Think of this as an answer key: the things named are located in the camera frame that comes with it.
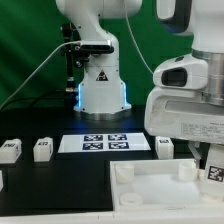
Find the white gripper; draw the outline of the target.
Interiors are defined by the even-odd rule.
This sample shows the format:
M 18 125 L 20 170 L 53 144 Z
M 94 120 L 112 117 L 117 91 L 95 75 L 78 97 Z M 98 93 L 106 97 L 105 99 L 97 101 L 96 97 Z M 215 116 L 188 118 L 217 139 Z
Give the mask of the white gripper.
M 144 127 L 151 136 L 189 140 L 199 167 L 199 142 L 224 144 L 224 107 L 204 103 L 198 91 L 155 87 L 147 99 Z

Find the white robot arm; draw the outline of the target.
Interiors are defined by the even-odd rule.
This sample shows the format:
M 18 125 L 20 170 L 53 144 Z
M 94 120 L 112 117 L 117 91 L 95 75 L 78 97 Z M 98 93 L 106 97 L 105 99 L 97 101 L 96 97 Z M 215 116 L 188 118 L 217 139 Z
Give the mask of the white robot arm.
M 119 42 L 101 19 L 136 14 L 142 0 L 56 0 L 81 40 L 73 51 L 84 68 L 75 110 L 110 117 L 131 108 L 119 76 Z M 152 136 L 206 142 L 208 168 L 224 167 L 224 0 L 156 0 L 156 16 L 171 33 L 191 35 L 192 52 L 153 73 L 144 127 Z

